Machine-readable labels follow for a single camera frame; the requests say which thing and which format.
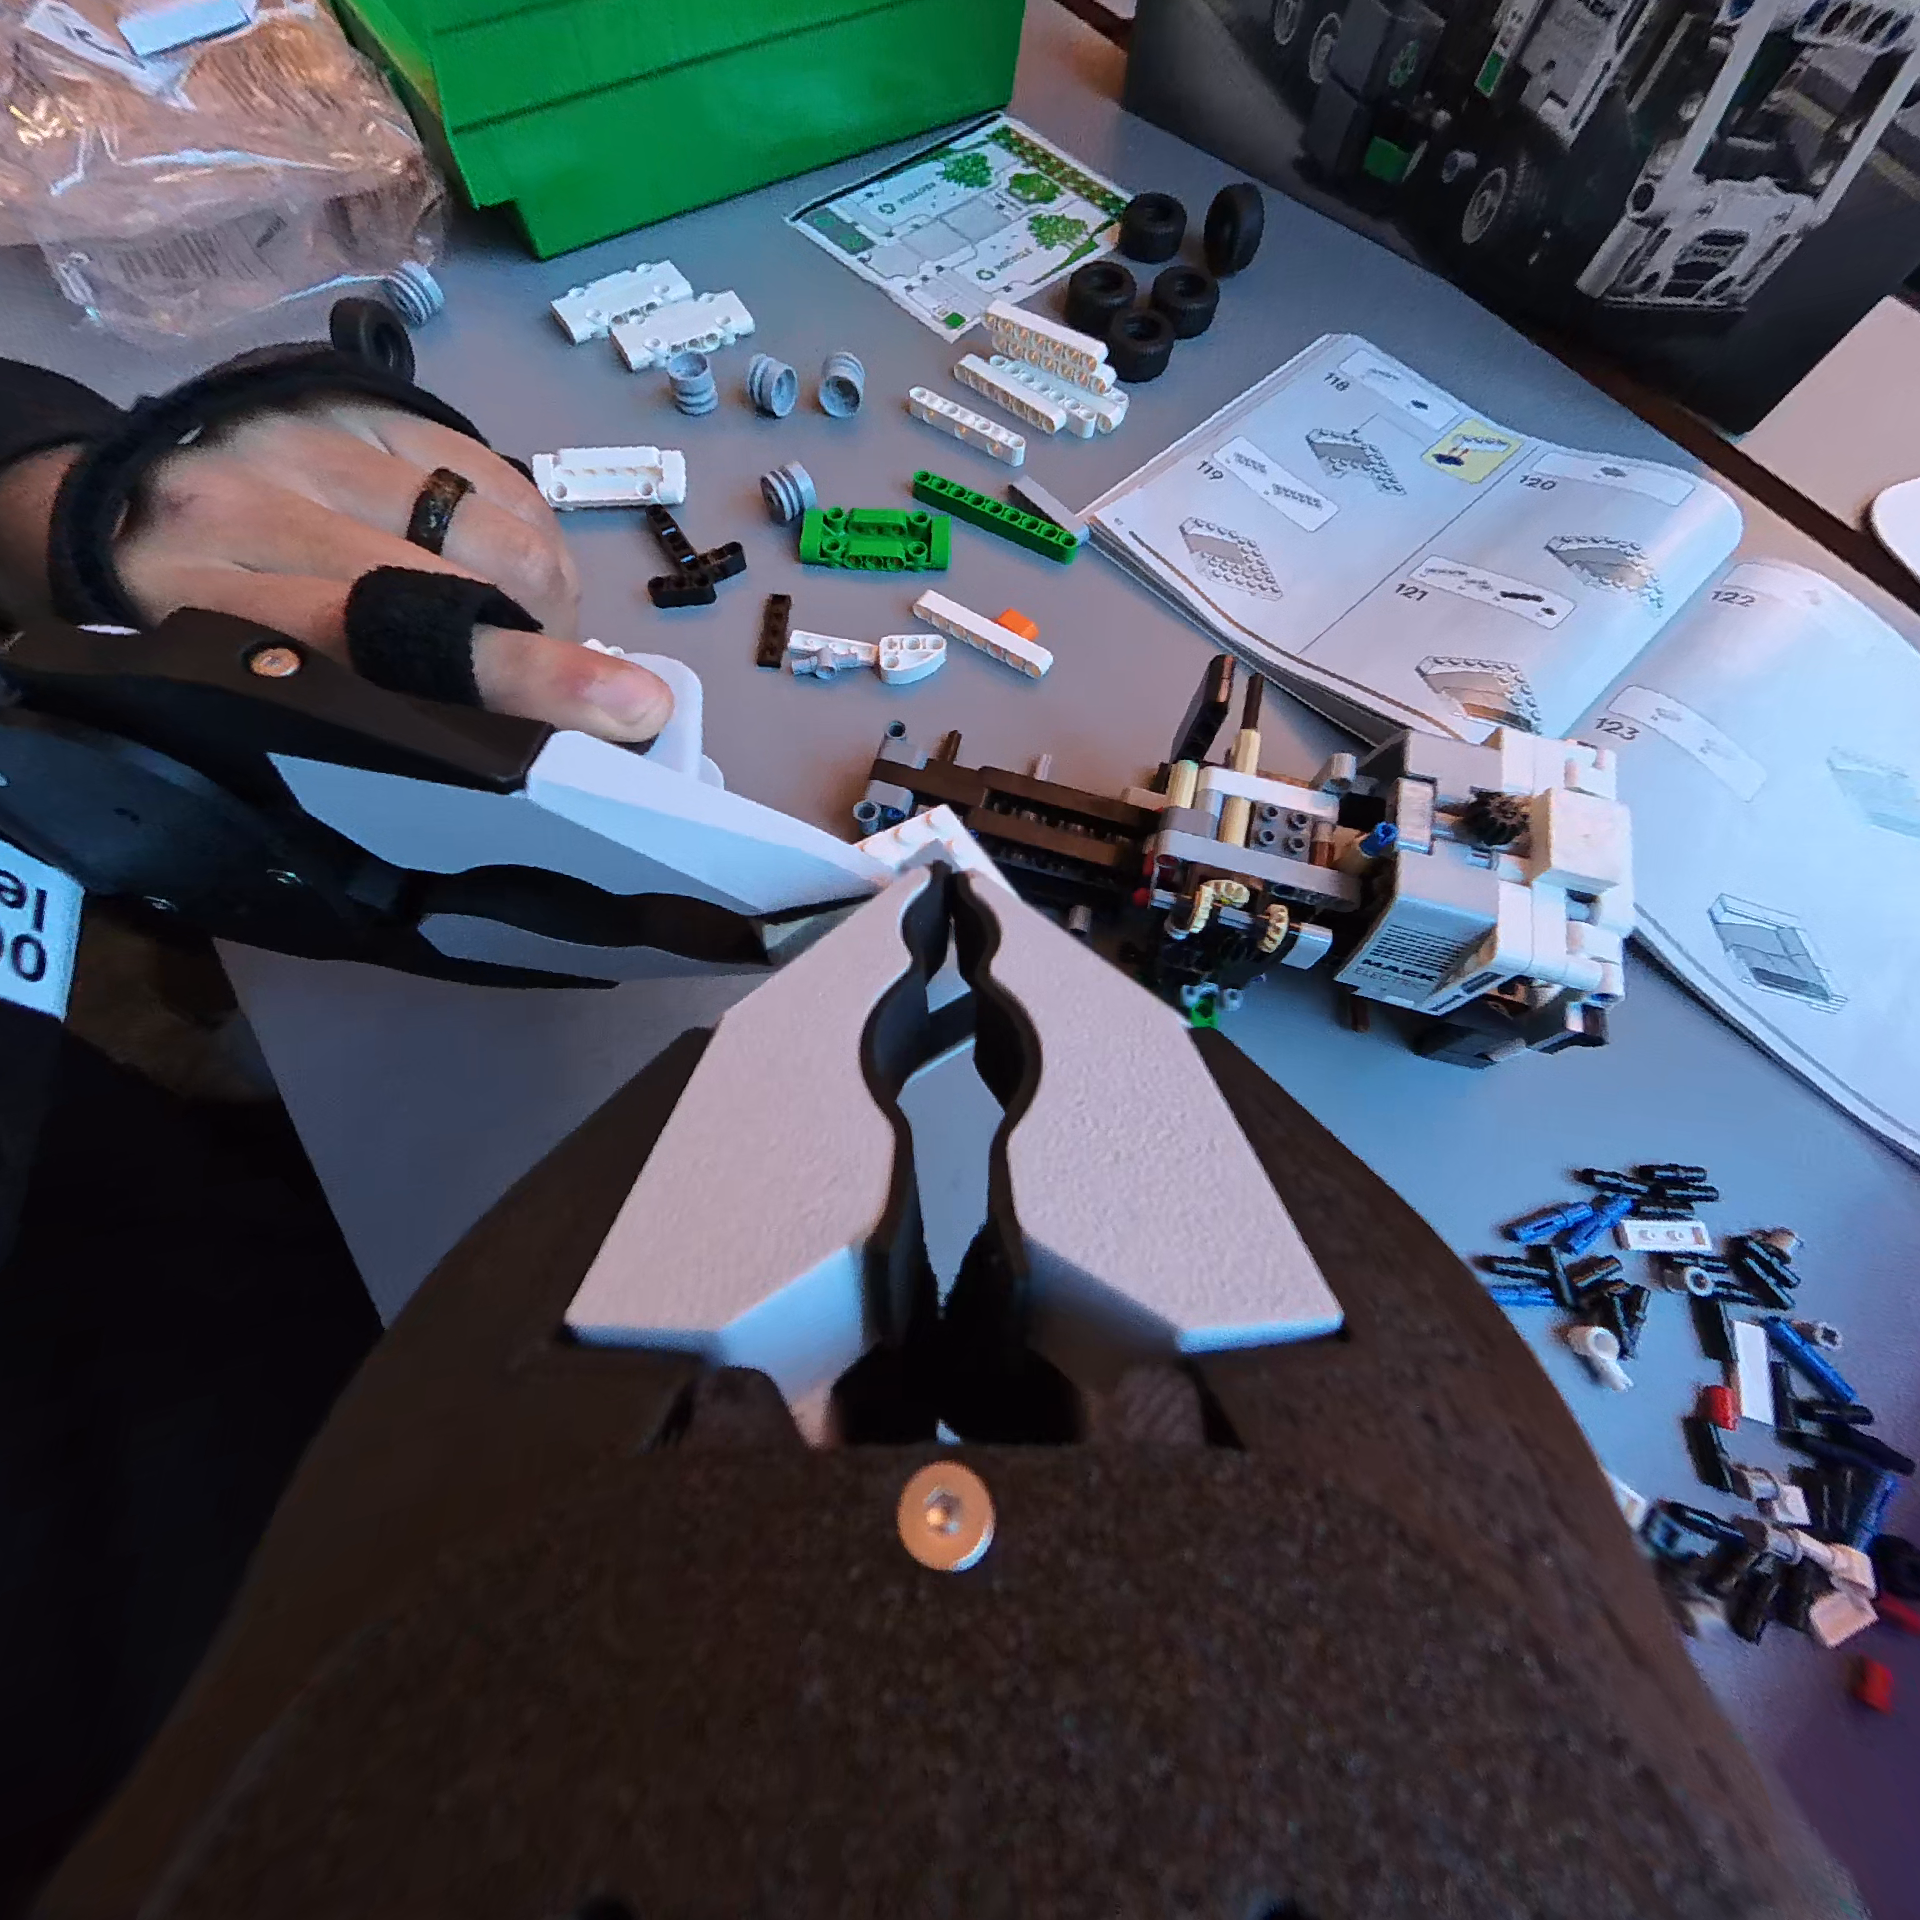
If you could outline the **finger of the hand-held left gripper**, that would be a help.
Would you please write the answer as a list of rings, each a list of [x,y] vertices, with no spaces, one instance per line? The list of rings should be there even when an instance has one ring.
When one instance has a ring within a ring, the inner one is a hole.
[[[788,912],[743,914],[708,899],[520,899],[494,910],[439,901],[425,940],[444,956],[624,985],[758,976],[778,963]]]
[[[585,731],[556,731],[517,792],[271,762],[311,818],[423,874],[524,867],[757,916],[865,899],[891,881],[887,864],[822,827]]]

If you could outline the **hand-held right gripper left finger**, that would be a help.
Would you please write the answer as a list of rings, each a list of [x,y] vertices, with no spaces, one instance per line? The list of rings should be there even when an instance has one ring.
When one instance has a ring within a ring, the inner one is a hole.
[[[847,1439],[935,1437],[938,1292],[901,1090],[930,1052],[950,867],[919,867],[737,1002],[565,1314],[589,1343],[828,1390]]]

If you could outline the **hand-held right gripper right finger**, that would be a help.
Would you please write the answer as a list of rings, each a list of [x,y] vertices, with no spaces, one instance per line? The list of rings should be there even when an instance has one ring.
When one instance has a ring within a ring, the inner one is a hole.
[[[1315,1339],[1342,1307],[1189,1024],[1003,883],[949,888],[1003,1106],[949,1296],[962,1380]]]

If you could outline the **partly built lego truck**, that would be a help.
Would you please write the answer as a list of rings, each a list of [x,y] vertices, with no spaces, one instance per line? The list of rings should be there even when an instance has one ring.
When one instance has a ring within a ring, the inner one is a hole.
[[[1604,1046],[1634,929],[1616,757],[1498,728],[1399,731],[1310,778],[1266,773],[1266,681],[1216,656],[1171,755],[1123,795],[966,767],[887,728],[854,822],[947,806],[1010,885],[1113,944],[1197,1028],[1285,970],[1414,1020],[1417,1052],[1482,1069]]]

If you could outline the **pile of small lego pieces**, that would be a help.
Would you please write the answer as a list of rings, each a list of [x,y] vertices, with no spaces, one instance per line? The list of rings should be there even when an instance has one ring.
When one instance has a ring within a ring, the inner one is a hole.
[[[1653,1331],[1688,1323],[1706,1368],[1679,1410],[1697,1491],[1653,1498],[1608,1476],[1683,1625],[1746,1644],[1782,1625],[1824,1649],[1880,1623],[1917,1631],[1917,1547],[1888,1529],[1917,1456],[1843,1372],[1843,1331],[1805,1314],[1805,1238],[1718,1231],[1703,1164],[1574,1177],[1578,1195],[1509,1220],[1476,1267],[1502,1307],[1553,1311],[1586,1378],[1616,1393]]]

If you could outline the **person's left forearm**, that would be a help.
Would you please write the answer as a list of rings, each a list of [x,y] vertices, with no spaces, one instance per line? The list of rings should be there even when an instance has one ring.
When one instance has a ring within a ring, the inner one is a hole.
[[[2,613],[55,609],[47,576],[51,518],[78,447],[111,433],[124,411],[51,368],[2,360]]]

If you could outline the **black T-shaped lego piece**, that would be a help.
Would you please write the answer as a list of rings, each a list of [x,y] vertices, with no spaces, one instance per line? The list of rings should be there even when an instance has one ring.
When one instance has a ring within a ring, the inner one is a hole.
[[[666,571],[647,584],[648,598],[663,611],[711,608],[719,599],[721,584],[749,570],[739,539],[701,550],[686,537],[670,508],[653,501],[643,512],[669,559]]]

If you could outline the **green lego panel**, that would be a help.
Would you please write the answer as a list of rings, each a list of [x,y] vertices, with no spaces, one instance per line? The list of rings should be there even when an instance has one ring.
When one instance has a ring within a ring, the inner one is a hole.
[[[798,558],[807,566],[867,571],[945,571],[950,563],[950,518],[926,508],[808,508],[801,522]]]

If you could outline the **white lego beam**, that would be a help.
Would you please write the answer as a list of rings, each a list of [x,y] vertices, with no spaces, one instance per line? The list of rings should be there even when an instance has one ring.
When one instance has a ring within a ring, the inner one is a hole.
[[[1010,300],[994,300],[981,317],[994,351],[1049,372],[1074,388],[1106,394],[1118,373],[1103,339],[1049,319]]]
[[[974,447],[1007,467],[1022,467],[1027,461],[1029,447],[1021,431],[926,385],[909,390],[906,410],[945,438]]]
[[[1113,433],[1126,422],[1130,397],[1126,392],[1090,390],[1065,380],[1041,365],[1007,353],[964,353],[953,375],[972,392],[993,400],[996,407],[1044,430],[1073,433],[1081,440]]]
[[[924,589],[914,599],[913,611],[936,631],[1000,659],[1027,678],[1042,680],[1052,670],[1052,651],[1039,639],[1024,639],[942,592]]]

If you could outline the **white lego panel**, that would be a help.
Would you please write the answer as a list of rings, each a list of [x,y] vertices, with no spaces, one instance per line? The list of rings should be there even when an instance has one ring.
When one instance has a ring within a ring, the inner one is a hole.
[[[656,444],[565,446],[532,457],[535,483],[556,512],[685,505],[685,449]]]
[[[611,341],[631,372],[651,372],[666,368],[680,353],[712,353],[755,332],[755,314],[728,290],[619,317],[611,325]]]
[[[580,345],[607,339],[616,324],[648,317],[690,298],[692,282],[672,260],[644,260],[552,298],[551,314],[566,338]]]

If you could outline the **black lego set box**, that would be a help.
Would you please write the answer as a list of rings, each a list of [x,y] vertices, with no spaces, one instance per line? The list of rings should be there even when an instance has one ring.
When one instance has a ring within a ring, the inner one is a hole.
[[[1123,104],[1745,431],[1917,270],[1915,2],[1141,2]]]

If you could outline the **person's left hand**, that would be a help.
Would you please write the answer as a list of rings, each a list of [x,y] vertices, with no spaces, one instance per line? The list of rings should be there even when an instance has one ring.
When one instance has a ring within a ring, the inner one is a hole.
[[[70,621],[249,619],[396,689],[647,743],[658,673],[582,639],[565,528],[429,395],[252,370],[76,449],[47,576]]]

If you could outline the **clear plastic bag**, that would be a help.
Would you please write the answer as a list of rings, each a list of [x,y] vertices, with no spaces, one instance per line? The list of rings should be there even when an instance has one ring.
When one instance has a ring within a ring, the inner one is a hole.
[[[120,338],[193,338],[400,262],[444,183],[328,3],[2,7],[2,242]]]

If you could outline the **green plastic bin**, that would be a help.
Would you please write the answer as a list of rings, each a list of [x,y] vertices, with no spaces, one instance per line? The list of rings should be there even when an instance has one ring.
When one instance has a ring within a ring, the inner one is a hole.
[[[1005,106],[1022,2],[343,2],[536,258]]]

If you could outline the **open instruction booklet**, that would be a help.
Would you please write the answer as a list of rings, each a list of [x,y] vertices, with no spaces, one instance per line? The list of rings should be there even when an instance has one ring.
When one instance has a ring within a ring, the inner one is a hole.
[[[1917,647],[1807,566],[1737,559],[1715,481],[1525,435],[1329,333],[1089,516],[1365,737],[1610,754],[1638,941],[1917,1155]]]

